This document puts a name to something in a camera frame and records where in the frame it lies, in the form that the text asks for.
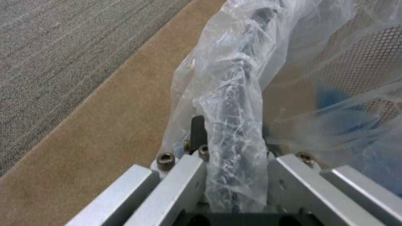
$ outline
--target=carpet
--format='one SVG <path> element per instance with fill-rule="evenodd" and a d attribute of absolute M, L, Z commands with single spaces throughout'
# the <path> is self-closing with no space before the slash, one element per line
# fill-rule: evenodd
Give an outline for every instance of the carpet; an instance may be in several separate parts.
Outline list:
<path fill-rule="evenodd" d="M 0 2 L 0 176 L 190 0 Z"/>

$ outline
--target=clear plastic wrap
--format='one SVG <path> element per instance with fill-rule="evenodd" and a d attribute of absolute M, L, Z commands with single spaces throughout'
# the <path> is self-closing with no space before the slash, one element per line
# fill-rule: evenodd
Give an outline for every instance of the clear plastic wrap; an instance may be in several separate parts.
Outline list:
<path fill-rule="evenodd" d="M 287 129 L 298 125 L 303 131 L 303 127 L 309 127 L 308 123 L 300 124 L 312 120 L 309 116 L 297 116 L 303 112 L 300 110 L 289 118 L 283 118 L 280 111 L 272 111 L 270 115 L 271 104 L 275 110 L 289 103 L 272 100 L 292 91 L 294 83 L 321 69 L 364 35 L 388 22 L 399 22 L 398 8 L 392 8 L 394 11 L 390 13 L 389 8 L 382 6 L 384 10 L 375 13 L 372 10 L 375 4 L 351 0 L 228 0 L 209 20 L 197 46 L 175 72 L 171 86 L 172 112 L 160 151 L 174 152 L 181 157 L 183 142 L 189 138 L 191 118 L 205 117 L 210 152 L 206 195 L 213 211 L 263 209 L 268 176 L 267 148 L 262 134 L 262 90 L 278 75 L 297 68 L 300 73 L 281 76 L 272 88 L 271 85 L 266 88 L 264 120 L 268 120 L 271 134 L 283 130 L 282 124 L 287 122 Z M 316 56 L 328 48 L 336 31 L 365 10 L 370 12 L 367 13 L 370 21 L 348 32 L 334 49 L 333 56 L 316 62 Z M 363 117 L 358 113 L 351 115 Z M 375 116 L 365 116 L 373 123 Z M 269 144 L 289 145 L 304 135 L 302 132 L 284 136 L 279 132 L 266 136 L 266 140 Z"/>

